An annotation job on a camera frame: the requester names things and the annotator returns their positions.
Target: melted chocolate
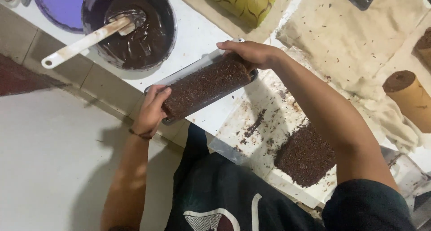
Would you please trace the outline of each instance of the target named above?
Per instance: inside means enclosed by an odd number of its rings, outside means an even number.
[[[136,29],[125,36],[115,34],[100,42],[124,69],[140,69],[157,63],[166,50],[166,32],[153,6],[145,0],[114,0],[105,14],[105,24],[119,14],[130,15]]]
[[[169,55],[175,43],[175,20],[168,0],[84,0],[82,20],[86,34],[120,14],[130,17],[136,29],[125,36],[116,33],[99,42],[99,55],[116,67],[141,70]]]

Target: person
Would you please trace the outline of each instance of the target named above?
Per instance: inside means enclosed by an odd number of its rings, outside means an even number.
[[[166,230],[415,230],[377,140],[349,101],[276,47],[252,41],[217,47],[278,75],[334,149],[337,187],[322,211],[323,226],[251,170],[209,154],[204,131],[191,124]],[[140,227],[149,137],[166,117],[161,106],[171,92],[157,93],[162,87],[150,88],[132,126],[106,198],[102,231]]]

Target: spatula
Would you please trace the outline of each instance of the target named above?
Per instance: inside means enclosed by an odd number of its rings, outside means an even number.
[[[97,44],[110,35],[113,35],[117,31],[120,35],[125,36],[136,29],[136,25],[126,14],[118,15],[115,19],[109,19],[109,22],[110,24],[88,34],[83,39],[73,43],[72,45],[65,46],[48,57],[45,57],[42,60],[42,66],[47,69],[55,68],[61,63],[64,63],[78,55],[83,50]]]

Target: wrist bracelet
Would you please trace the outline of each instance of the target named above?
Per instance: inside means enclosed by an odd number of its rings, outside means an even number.
[[[151,136],[151,132],[149,133],[141,133],[141,134],[137,134],[136,132],[134,132],[133,129],[129,128],[129,132],[130,134],[133,135],[137,135],[138,137],[142,138],[143,140],[151,140],[153,139],[153,137]]]

